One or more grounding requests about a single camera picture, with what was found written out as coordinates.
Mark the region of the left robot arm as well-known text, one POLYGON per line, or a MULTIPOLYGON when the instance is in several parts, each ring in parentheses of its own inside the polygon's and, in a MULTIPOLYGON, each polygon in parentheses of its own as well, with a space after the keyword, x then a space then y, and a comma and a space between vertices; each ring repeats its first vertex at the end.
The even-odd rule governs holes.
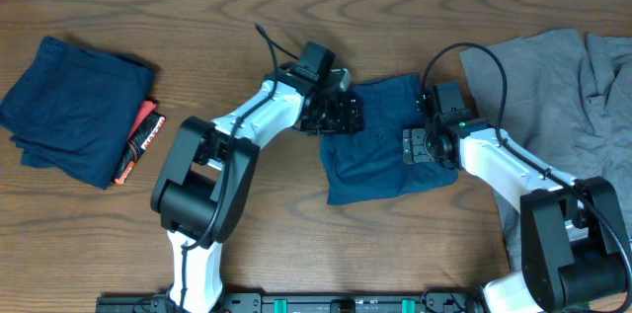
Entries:
POLYGON ((170 312, 209 312, 219 301, 222 245, 243 213, 260 152, 279 133, 310 135, 362 130, 351 73, 336 55, 308 42, 293 61, 275 63, 259 91, 213 120, 187 118, 152 192, 174 253, 170 312))

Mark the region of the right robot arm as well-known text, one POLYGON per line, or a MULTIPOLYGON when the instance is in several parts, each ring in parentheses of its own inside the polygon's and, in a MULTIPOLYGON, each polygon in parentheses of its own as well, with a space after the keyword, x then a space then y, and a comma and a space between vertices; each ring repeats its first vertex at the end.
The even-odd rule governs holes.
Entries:
POLYGON ((403 132, 407 164, 437 163, 488 184, 519 215, 520 268, 486 283, 472 306, 484 312, 580 312, 631 294, 631 250, 613 185, 577 179, 515 143, 466 108, 457 83, 431 86, 425 123, 403 132))

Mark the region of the dark blue denim shorts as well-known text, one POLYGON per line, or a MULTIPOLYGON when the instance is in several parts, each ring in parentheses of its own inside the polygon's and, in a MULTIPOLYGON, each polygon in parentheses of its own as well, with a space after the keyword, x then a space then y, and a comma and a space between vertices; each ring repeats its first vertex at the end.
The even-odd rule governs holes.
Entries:
POLYGON ((403 131, 421 126, 425 119, 418 107, 419 74, 360 84, 352 93, 361 104, 363 130, 321 137, 328 204, 386 199, 455 183, 455 170, 437 163, 406 164, 403 159, 403 131))

